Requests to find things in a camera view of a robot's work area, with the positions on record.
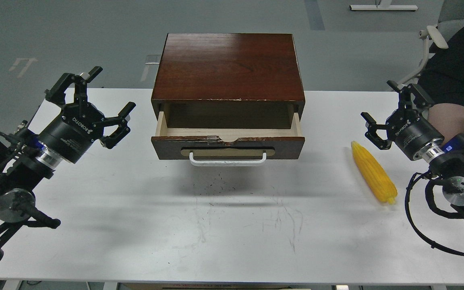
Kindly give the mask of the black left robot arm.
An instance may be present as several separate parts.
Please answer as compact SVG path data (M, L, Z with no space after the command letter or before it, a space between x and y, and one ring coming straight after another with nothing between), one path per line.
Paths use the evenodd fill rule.
M88 101L88 84L101 71L95 66L85 75L64 73L45 91L45 100L60 113L41 133L31 131L26 121L12 134L0 132L0 261L2 246L22 226L56 229L61 224L35 205L33 190L41 180L50 179L63 160L77 163L96 140L112 149L130 132L134 102L116 117L105 117Z

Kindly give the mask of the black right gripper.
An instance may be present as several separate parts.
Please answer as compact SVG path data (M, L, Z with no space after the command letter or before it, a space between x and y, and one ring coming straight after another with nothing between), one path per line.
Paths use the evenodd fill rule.
M433 99L418 84L399 85L388 80L387 84L398 93L397 110L390 115L385 124L376 123L368 112L361 112L366 121L365 137L379 150L389 150L392 143L410 160L419 160L419 152L430 143L440 144L444 137L421 116L434 105ZM385 131L387 139L381 138L377 131Z

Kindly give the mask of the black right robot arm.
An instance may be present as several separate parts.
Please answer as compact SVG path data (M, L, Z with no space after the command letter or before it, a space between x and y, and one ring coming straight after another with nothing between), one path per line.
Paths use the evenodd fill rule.
M419 112L433 106L433 100L417 84L399 87L388 85L398 93L398 108L384 124L378 124L367 112L366 138L378 149L392 144L410 160L424 160L429 166L425 197L429 208L439 216L464 219L464 134L443 143L444 137Z

